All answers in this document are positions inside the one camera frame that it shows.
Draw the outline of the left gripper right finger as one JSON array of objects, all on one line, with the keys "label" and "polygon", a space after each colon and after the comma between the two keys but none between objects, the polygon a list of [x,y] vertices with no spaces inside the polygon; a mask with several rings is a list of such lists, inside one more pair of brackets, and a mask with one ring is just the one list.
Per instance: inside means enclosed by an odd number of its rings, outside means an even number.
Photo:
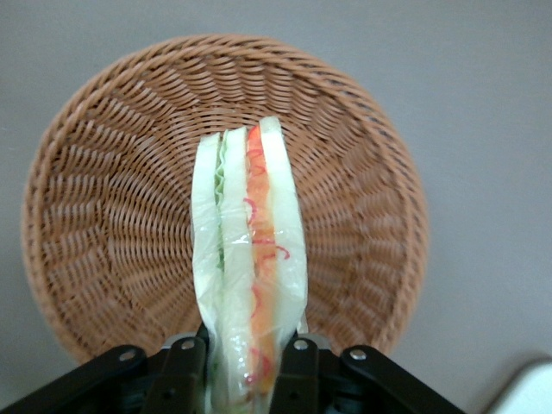
[{"label": "left gripper right finger", "polygon": [[324,336],[294,336],[275,383],[277,413],[461,413],[462,410],[377,349],[339,355]]}]

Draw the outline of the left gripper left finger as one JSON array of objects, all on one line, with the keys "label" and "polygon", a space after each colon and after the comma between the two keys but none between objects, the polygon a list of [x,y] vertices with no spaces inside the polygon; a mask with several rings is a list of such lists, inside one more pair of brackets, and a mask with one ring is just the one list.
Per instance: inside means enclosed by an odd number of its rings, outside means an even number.
[{"label": "left gripper left finger", "polygon": [[148,356],[135,345],[99,355],[2,413],[203,413],[206,343],[178,336]]}]

